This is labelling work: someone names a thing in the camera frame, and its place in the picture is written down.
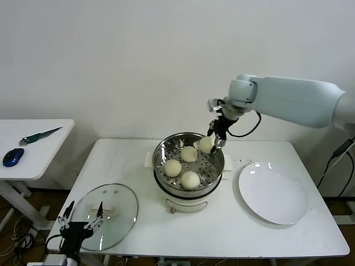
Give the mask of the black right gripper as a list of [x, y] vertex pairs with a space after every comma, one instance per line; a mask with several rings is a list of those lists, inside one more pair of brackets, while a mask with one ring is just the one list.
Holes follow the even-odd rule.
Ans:
[[219, 116], [217, 119], [209, 123], [209, 128], [207, 130], [207, 136], [211, 137], [213, 134], [216, 135], [213, 141], [213, 147], [210, 153], [214, 154], [217, 150], [221, 150], [226, 143], [226, 134], [230, 126], [233, 125], [233, 121], [225, 118], [224, 116]]

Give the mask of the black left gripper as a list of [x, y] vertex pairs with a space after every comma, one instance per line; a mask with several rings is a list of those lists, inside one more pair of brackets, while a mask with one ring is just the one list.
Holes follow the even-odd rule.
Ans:
[[96, 218], [88, 222], [69, 222], [71, 211], [74, 207], [74, 201], [65, 209], [62, 216], [58, 217], [60, 225], [60, 235], [64, 239], [60, 253], [67, 257], [78, 256], [84, 240], [93, 235], [93, 231], [97, 231], [104, 222], [103, 202], [100, 203], [97, 210]]

